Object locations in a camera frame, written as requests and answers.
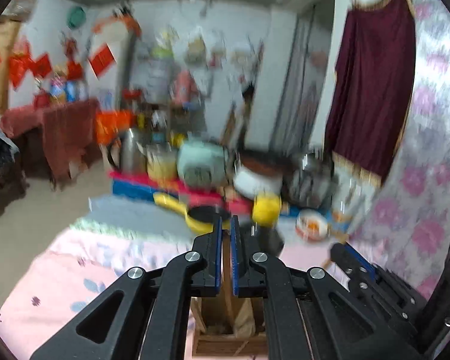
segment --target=yellow frying pan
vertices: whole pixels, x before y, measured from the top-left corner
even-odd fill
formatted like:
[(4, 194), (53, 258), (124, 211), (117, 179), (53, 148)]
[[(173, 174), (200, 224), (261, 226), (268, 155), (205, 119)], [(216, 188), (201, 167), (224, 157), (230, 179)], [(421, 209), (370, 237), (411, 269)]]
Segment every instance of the yellow frying pan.
[(154, 201), (157, 206), (173, 210), (185, 216), (185, 222), (197, 234), (207, 234), (214, 230), (214, 221), (219, 215), (222, 219), (222, 228), (230, 228), (231, 214), (218, 206), (196, 206), (190, 209), (186, 204), (167, 193), (155, 192)]

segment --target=wooden board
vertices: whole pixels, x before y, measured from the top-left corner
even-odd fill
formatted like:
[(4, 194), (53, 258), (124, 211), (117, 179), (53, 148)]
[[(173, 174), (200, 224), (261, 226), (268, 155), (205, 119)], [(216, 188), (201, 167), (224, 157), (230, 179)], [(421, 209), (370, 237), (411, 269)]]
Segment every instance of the wooden board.
[(15, 44), (20, 23), (0, 23), (0, 114), (8, 108), (8, 58)]

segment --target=table covered with red cloth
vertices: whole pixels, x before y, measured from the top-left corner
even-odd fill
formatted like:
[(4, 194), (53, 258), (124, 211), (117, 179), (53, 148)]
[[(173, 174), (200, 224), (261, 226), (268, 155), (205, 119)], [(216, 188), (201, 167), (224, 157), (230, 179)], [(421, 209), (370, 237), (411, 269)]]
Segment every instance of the table covered with red cloth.
[(94, 141), (98, 101), (90, 99), (48, 108), (32, 105), (7, 110), (0, 127), (9, 138), (17, 138), (35, 127), (42, 129), (42, 145), (55, 180), (68, 174), (70, 161), (85, 154)]

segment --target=silver screw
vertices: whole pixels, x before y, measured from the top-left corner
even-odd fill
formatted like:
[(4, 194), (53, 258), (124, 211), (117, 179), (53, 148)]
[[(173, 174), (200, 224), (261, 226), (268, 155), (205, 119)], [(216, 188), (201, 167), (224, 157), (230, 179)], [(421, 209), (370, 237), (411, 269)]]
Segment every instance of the silver screw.
[(143, 276), (143, 269), (138, 267), (130, 268), (127, 272), (127, 276), (130, 279), (138, 279)]
[(254, 253), (252, 256), (253, 261), (256, 261), (258, 263), (262, 263), (264, 261), (267, 261), (267, 255), (265, 253), (262, 253), (261, 251), (258, 251), (257, 253)]
[(186, 255), (185, 255), (185, 259), (187, 261), (197, 261), (200, 258), (200, 253), (198, 253), (197, 251), (189, 251)]
[(322, 268), (312, 268), (310, 269), (310, 276), (314, 279), (323, 279), (325, 271)]

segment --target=gray curtain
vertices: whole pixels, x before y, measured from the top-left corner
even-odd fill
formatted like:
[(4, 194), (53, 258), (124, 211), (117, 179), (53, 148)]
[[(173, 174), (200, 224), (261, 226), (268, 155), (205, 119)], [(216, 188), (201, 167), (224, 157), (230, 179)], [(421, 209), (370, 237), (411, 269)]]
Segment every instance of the gray curtain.
[(331, 38), (332, 23), (323, 25), (317, 6), (299, 19), (271, 141), (271, 148), (277, 152), (289, 154), (308, 146), (322, 94)]

